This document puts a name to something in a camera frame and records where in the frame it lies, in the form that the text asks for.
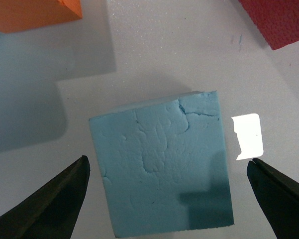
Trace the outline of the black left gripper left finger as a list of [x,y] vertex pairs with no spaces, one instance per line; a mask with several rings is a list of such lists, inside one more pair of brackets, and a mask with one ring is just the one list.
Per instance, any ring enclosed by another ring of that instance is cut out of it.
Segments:
[[83,155],[0,216],[0,239],[69,239],[86,196],[90,163]]

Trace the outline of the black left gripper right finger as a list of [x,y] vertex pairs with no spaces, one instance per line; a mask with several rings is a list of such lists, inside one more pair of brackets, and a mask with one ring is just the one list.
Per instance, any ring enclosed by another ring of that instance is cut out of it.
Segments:
[[261,159],[248,162],[254,195],[278,239],[299,239],[299,183]]

